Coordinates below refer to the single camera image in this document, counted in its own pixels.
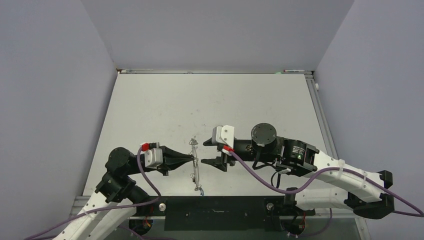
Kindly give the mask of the large grey keyring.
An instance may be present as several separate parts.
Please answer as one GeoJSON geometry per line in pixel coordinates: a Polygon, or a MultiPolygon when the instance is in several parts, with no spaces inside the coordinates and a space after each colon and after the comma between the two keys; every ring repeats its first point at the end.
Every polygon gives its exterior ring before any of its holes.
{"type": "Polygon", "coordinates": [[[200,184],[200,169],[199,169],[199,158],[197,155],[197,146],[198,146],[198,142],[196,140],[196,137],[192,137],[189,141],[189,145],[191,147],[191,152],[190,154],[194,156],[194,160],[192,162],[193,165],[193,173],[190,175],[192,182],[194,183],[195,187],[194,190],[195,191],[199,191],[200,195],[201,195],[201,191],[204,192],[202,185],[200,184]]]}

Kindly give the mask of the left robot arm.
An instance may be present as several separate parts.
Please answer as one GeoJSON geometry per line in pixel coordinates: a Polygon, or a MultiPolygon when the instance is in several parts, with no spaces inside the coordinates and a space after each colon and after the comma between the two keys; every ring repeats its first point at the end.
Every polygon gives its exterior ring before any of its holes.
{"type": "Polygon", "coordinates": [[[144,143],[137,153],[124,147],[111,151],[106,173],[77,215],[65,220],[57,240],[103,240],[125,219],[143,215],[161,199],[158,188],[147,177],[157,171],[167,176],[195,157],[158,143],[144,143]]]}

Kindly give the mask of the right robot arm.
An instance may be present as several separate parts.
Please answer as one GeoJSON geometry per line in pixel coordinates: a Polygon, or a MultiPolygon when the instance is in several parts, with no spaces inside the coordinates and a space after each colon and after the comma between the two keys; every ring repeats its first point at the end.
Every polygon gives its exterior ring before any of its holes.
{"type": "Polygon", "coordinates": [[[204,146],[215,146],[220,156],[203,159],[223,172],[240,163],[251,174],[271,167],[279,175],[307,178],[300,187],[279,189],[283,209],[289,214],[319,208],[346,209],[366,219],[379,220],[395,211],[394,197],[388,192],[393,184],[391,172],[368,172],[335,159],[306,142],[277,135],[269,123],[259,123],[250,132],[250,139],[237,139],[235,128],[219,125],[212,130],[204,146]]]}

